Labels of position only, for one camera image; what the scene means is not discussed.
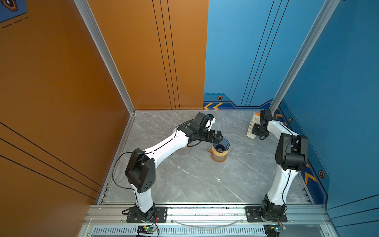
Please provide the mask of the blue glass ribbed dripper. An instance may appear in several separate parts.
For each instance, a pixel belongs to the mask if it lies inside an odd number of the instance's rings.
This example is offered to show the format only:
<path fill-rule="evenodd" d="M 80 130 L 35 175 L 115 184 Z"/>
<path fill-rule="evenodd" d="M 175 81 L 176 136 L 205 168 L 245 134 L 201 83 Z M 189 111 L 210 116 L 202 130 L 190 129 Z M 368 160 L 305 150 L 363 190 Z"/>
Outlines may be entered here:
<path fill-rule="evenodd" d="M 224 138 L 220 143 L 214 143 L 213 148 L 219 153 L 226 152 L 230 149 L 230 142 L 227 138 Z"/>

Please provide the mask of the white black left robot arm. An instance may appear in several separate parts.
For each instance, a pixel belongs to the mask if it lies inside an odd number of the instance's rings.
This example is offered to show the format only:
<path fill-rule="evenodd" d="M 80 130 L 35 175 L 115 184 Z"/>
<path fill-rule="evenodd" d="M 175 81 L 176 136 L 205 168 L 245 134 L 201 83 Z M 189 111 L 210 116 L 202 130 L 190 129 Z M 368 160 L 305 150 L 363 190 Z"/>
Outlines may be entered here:
<path fill-rule="evenodd" d="M 177 150 L 194 141 L 212 144 L 223 141 L 222 133 L 212 129 L 215 121 L 212 114 L 199 112 L 194 119 L 175 126 L 173 133 L 158 144 L 130 152 L 125 175 L 136 197 L 134 208 L 143 221 L 153 221 L 156 218 L 151 192 L 156 180 L 156 168 Z"/>

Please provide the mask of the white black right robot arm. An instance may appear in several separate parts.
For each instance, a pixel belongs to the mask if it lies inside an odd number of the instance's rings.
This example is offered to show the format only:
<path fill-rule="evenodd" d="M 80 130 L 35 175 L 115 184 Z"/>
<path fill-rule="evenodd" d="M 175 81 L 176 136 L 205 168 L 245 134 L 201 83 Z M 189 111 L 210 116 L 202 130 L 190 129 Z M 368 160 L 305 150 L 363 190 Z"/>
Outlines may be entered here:
<path fill-rule="evenodd" d="M 287 210 L 287 196 L 293 180 L 308 163 L 308 138 L 275 119 L 269 109 L 255 113 L 248 135 L 264 140 L 273 135 L 278 139 L 275 152 L 277 171 L 273 184 L 261 204 L 261 218 L 266 222 L 279 220 Z"/>

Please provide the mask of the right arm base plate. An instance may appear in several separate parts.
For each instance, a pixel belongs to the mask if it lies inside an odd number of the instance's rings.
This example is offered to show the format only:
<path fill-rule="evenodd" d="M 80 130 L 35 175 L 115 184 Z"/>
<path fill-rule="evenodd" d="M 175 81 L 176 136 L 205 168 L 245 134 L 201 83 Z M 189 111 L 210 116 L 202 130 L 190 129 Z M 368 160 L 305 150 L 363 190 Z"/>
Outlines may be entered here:
<path fill-rule="evenodd" d="M 246 206 L 245 215 L 249 223 L 253 222 L 279 222 L 286 223 L 288 222 L 286 213 L 278 214 L 273 211 L 266 211 L 262 214 L 260 206 Z"/>

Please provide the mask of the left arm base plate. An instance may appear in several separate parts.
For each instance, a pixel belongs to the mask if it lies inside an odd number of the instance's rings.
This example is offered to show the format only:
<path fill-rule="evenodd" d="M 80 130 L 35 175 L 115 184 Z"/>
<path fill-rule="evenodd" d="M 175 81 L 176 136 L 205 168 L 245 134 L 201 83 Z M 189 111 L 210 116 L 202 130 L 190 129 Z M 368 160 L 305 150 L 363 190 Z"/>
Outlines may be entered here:
<path fill-rule="evenodd" d="M 153 206 L 147 212 L 142 212 L 137 206 L 133 206 L 123 212 L 127 215 L 127 223 L 165 223 L 167 220 L 166 206 Z"/>

